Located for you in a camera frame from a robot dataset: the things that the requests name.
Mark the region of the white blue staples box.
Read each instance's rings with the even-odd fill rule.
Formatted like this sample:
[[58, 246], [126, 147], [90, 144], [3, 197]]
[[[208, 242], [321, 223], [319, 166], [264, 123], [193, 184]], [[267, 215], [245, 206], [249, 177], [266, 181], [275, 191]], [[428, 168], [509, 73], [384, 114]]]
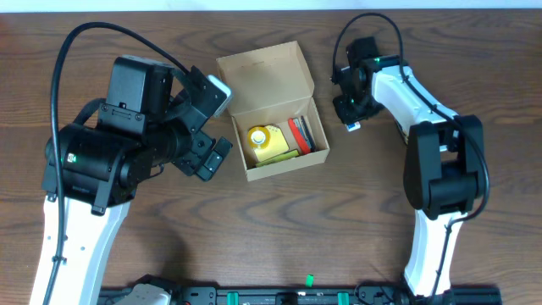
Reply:
[[355, 122], [355, 123], [346, 125], [346, 129], [347, 129], [348, 132], [352, 132], [352, 131], [358, 130], [360, 128], [361, 128], [361, 123], [360, 122]]

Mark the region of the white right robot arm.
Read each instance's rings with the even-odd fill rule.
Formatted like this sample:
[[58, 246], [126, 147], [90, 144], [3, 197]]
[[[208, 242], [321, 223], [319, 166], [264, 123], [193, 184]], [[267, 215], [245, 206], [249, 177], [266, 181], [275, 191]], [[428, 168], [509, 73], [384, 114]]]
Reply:
[[396, 55], [379, 53], [372, 37], [346, 47], [348, 65], [335, 70], [335, 112], [348, 130], [386, 109], [394, 117], [406, 158], [403, 185], [415, 210], [412, 253], [403, 272], [409, 297], [440, 301], [450, 290], [459, 220], [485, 187], [477, 151], [483, 129], [473, 115], [439, 103]]

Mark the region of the brown cardboard box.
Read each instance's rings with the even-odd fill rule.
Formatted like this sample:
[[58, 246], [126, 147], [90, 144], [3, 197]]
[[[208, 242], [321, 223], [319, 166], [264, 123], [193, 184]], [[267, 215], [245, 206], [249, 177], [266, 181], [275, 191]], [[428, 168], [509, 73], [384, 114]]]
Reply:
[[[312, 97], [314, 81], [298, 42], [238, 53], [217, 59], [218, 74], [233, 92], [228, 111], [236, 132], [246, 178], [259, 180], [323, 163], [329, 143]], [[288, 124], [298, 118], [314, 144], [312, 152], [258, 167], [249, 145], [252, 127], [280, 128], [289, 149], [300, 151]]]

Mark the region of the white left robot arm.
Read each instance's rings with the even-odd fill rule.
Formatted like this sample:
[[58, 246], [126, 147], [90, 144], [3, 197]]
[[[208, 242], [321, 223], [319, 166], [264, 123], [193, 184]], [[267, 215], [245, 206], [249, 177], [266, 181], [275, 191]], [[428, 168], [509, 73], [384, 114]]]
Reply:
[[231, 149], [203, 131], [233, 93], [192, 68], [124, 55], [108, 94], [89, 102], [46, 145], [45, 227], [30, 300], [93, 304], [115, 236], [140, 183], [172, 164], [210, 180]]

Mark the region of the yellow highlighter pen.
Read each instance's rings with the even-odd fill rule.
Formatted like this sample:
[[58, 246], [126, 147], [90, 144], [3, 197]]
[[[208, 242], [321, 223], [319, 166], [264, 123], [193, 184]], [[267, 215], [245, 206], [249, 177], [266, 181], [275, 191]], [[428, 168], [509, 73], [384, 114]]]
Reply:
[[282, 162], [282, 161], [285, 161], [285, 160], [296, 158], [299, 155], [300, 155], [300, 153], [297, 150], [292, 150], [292, 151], [289, 151], [289, 152], [284, 152], [284, 153], [282, 153], [280, 155], [277, 155], [277, 156], [274, 156], [272, 158], [269, 158], [269, 159], [267, 159], [265, 161], [259, 162], [259, 163], [255, 164], [255, 166], [257, 168], [260, 168], [260, 167], [263, 167], [263, 166], [266, 166], [266, 165], [269, 165], [269, 164], [275, 164], [275, 163], [278, 163], [278, 162]]

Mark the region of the yellow sticky notepad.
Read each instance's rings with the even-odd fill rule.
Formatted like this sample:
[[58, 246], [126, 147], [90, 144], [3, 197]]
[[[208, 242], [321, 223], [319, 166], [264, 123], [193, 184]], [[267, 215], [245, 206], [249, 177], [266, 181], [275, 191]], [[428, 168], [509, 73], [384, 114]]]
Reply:
[[289, 150], [287, 141], [281, 131], [281, 129], [274, 125], [266, 125], [270, 132], [270, 143], [264, 149], [254, 149], [253, 151], [256, 154], [257, 160], [259, 162], [265, 161], [274, 156], [280, 155], [281, 153], [286, 153]]

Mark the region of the yellow tape roll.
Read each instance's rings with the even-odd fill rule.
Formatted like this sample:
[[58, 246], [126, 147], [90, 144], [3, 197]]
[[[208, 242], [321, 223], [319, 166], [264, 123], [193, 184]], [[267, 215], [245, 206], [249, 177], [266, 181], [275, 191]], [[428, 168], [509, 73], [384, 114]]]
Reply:
[[270, 143], [270, 132], [264, 126], [254, 126], [247, 134], [248, 144], [254, 149], [264, 149]]

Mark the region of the red black stapler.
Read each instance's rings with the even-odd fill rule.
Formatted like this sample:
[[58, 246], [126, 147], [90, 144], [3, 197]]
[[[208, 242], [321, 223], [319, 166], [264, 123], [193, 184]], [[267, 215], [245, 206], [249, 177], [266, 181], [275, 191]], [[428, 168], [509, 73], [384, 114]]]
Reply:
[[288, 120], [288, 126], [296, 140], [297, 146], [301, 149], [301, 155], [314, 153], [316, 151], [316, 145], [303, 116], [290, 118]]

